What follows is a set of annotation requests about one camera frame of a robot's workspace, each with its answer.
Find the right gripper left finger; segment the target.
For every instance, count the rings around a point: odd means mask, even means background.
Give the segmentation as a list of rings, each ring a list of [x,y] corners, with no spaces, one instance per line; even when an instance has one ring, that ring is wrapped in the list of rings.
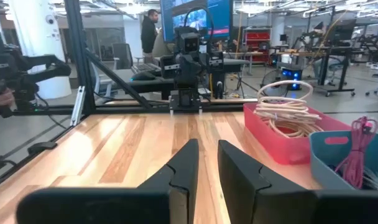
[[[193,224],[199,144],[189,140],[136,188],[49,187],[18,204],[18,224]]]

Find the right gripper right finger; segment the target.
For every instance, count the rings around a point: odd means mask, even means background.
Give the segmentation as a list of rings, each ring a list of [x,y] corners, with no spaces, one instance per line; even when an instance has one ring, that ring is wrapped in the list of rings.
[[[226,140],[218,169],[231,224],[378,224],[378,190],[307,190]]]

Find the red storage shelf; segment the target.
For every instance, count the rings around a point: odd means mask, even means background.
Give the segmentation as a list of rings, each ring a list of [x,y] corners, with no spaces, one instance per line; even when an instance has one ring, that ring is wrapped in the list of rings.
[[[247,27],[242,32],[242,44],[247,49],[246,57],[252,63],[268,63],[270,57],[269,27]]]

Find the teal plastic bin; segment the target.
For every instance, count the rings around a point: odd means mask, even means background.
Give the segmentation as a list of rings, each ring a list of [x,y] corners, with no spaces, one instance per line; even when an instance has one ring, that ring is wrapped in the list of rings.
[[[325,131],[310,135],[311,174],[324,189],[354,188],[332,169],[348,156],[351,146],[350,131]],[[364,165],[378,175],[378,134],[368,145]]]

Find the round floor fan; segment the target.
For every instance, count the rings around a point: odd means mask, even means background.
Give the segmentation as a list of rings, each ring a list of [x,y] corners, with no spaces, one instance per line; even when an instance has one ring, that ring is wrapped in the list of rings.
[[[279,69],[275,69],[264,75],[262,82],[260,84],[260,87],[263,88],[264,86],[269,85],[271,83],[284,81],[286,79],[287,79],[287,76],[283,75],[283,71]],[[262,94],[264,96],[286,96],[287,93],[288,93],[287,84],[271,86],[271,87],[265,88],[262,91]]]

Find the pink plastic bin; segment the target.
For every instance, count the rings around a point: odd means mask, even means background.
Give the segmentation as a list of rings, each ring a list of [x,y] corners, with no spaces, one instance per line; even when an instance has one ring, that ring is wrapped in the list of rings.
[[[283,165],[299,165],[310,162],[310,140],[308,137],[286,138],[273,131],[254,114],[256,103],[243,105],[244,123],[273,160]]]

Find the black office chair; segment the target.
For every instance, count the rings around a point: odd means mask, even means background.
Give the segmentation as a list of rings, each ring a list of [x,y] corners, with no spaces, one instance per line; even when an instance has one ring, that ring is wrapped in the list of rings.
[[[130,69],[133,66],[131,48],[127,43],[112,45],[114,55],[114,70]]]

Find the computer tower blue lights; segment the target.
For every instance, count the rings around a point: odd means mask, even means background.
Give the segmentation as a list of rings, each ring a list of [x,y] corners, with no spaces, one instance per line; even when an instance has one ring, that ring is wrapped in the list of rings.
[[[283,68],[282,76],[284,77],[285,80],[301,81],[302,70],[293,70],[291,68]],[[293,90],[293,91],[301,90],[301,85],[297,83],[292,83],[288,85],[288,89]]]

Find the black table clamp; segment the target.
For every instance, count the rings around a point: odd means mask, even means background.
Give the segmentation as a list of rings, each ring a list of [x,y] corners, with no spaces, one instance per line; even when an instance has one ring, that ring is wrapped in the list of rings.
[[[58,146],[57,143],[55,142],[51,142],[51,141],[47,141],[47,142],[38,142],[38,143],[35,143],[33,145],[31,145],[28,149],[27,149],[27,152],[29,154],[36,154],[36,153],[41,153],[45,150],[51,150],[51,149],[54,149]]]

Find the black monitor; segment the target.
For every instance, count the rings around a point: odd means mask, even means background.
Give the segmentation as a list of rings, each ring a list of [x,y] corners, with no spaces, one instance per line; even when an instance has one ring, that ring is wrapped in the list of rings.
[[[327,32],[327,46],[339,46],[343,41],[351,40],[356,19],[338,20]]]

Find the person's hand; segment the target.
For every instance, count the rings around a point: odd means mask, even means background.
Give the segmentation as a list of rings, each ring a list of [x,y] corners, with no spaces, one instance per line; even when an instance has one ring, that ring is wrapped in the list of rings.
[[[8,106],[11,107],[15,102],[14,95],[12,90],[6,88],[4,92],[0,94],[0,106]]]

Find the white column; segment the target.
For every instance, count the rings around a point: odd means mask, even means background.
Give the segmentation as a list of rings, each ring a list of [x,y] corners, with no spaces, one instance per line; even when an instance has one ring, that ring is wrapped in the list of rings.
[[[49,0],[8,0],[22,54],[35,57],[55,55],[65,62],[60,31]],[[48,24],[47,15],[55,18]],[[55,77],[38,83],[39,95],[48,100],[71,94],[69,77]]]

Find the large wall screen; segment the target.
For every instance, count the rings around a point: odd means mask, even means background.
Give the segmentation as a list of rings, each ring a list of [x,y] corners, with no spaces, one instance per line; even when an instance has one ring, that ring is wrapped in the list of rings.
[[[177,27],[192,27],[204,39],[230,36],[233,0],[160,0],[162,36],[173,42]]]

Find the black rig frame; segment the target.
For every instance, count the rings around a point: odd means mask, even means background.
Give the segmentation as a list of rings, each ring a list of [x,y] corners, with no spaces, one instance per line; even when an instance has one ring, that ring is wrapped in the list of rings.
[[[119,78],[110,68],[92,54],[85,47],[82,20],[79,17],[79,1],[65,0],[68,10],[68,21],[72,23],[74,31],[71,39],[74,43],[73,56],[76,60],[78,78],[85,86],[85,100],[81,119],[91,114],[136,114],[136,113],[165,113],[167,103],[163,101],[149,101],[140,96],[130,85]],[[97,106],[93,94],[89,89],[92,86],[90,79],[90,63],[94,63],[113,82],[117,83],[130,95],[127,104],[119,104],[112,100],[111,104]],[[22,56],[16,49],[0,44],[0,94],[9,88],[15,98],[11,107],[0,106],[0,116],[42,116],[72,114],[74,105],[34,106],[32,100],[38,91],[38,82],[55,77],[66,77],[70,74],[70,67],[54,55],[36,57]]]

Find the silver metal bracket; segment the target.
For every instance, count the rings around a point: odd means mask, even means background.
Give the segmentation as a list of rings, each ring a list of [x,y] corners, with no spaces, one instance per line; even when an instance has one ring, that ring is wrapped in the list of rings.
[[[85,86],[79,86],[77,95],[76,95],[76,100],[75,100],[75,105],[73,107],[73,111],[71,114],[71,119],[70,119],[70,126],[74,127],[76,126],[81,119],[81,114],[83,111],[83,105],[84,105],[84,100],[85,100]]]

